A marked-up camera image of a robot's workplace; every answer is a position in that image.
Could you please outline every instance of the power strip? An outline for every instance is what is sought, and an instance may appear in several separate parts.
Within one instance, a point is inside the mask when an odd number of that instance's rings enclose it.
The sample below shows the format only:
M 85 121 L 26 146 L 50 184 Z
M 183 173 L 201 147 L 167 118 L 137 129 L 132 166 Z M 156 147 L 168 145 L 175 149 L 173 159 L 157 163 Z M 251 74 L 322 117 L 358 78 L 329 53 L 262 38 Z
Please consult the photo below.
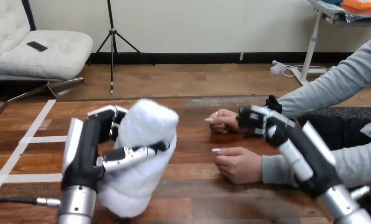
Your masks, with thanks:
M 274 66 L 272 66 L 271 68 L 271 73 L 272 74 L 275 74 L 275 75 L 279 75 L 283 72 L 283 70 L 285 70 L 287 67 L 286 65 L 282 64 L 282 63 L 276 63 Z

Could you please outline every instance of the robotic hand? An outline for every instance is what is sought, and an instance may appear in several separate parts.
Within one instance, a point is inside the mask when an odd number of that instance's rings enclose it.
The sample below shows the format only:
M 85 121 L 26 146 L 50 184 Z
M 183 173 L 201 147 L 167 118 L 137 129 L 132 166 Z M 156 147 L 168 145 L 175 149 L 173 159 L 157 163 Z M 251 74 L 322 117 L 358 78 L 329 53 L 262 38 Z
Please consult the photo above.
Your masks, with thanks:
M 124 147 L 99 156 L 98 144 L 117 139 L 119 124 L 127 112 L 110 105 L 89 112 L 85 122 L 79 119 L 71 121 L 63 156 L 59 224 L 90 224 L 98 182 L 106 172 L 148 160 L 169 147 L 158 142 L 150 146 Z
M 371 224 L 370 215 L 354 200 L 365 188 L 351 195 L 335 170 L 334 156 L 309 122 L 300 130 L 280 113 L 259 106 L 241 108 L 237 120 L 240 127 L 255 128 L 255 134 L 278 147 L 300 189 L 316 199 L 333 223 Z

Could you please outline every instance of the gray sleeve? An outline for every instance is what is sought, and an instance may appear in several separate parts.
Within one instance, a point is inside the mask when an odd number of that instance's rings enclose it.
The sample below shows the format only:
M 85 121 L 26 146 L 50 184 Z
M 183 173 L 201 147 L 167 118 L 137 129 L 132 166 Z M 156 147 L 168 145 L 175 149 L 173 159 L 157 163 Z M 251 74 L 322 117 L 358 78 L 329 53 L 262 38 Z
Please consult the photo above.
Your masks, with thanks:
M 337 67 L 278 101 L 282 114 L 294 118 L 336 105 L 371 84 L 371 39 Z
M 336 170 L 348 187 L 371 182 L 371 143 L 333 151 Z M 295 186 L 294 171 L 282 155 L 263 156 L 263 182 Z

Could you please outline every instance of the person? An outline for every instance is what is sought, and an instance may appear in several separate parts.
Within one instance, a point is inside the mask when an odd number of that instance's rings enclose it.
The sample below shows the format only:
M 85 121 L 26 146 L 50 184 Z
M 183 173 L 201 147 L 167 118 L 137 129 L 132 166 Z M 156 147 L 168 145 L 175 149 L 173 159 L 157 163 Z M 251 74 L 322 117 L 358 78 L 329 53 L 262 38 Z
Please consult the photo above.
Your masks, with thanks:
M 279 98 L 268 107 L 295 118 L 309 120 L 336 159 L 336 170 L 347 187 L 371 182 L 371 120 L 312 115 L 336 105 L 371 84 L 371 39 L 324 75 Z M 236 112 L 220 109 L 209 117 L 214 133 L 242 132 Z M 282 155 L 260 156 L 243 147 L 218 149 L 214 159 L 219 171 L 235 184 L 263 182 L 295 184 L 294 173 Z

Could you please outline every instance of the white nail polish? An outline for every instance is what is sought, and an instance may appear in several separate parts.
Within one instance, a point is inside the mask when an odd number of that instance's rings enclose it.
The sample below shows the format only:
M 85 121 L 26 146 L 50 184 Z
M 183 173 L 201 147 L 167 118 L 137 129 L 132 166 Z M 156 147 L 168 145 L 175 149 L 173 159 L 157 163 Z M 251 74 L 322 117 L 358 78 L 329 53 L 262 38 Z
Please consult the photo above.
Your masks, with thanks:
M 205 121 L 209 124 L 212 124 L 214 122 L 213 118 L 206 118 Z

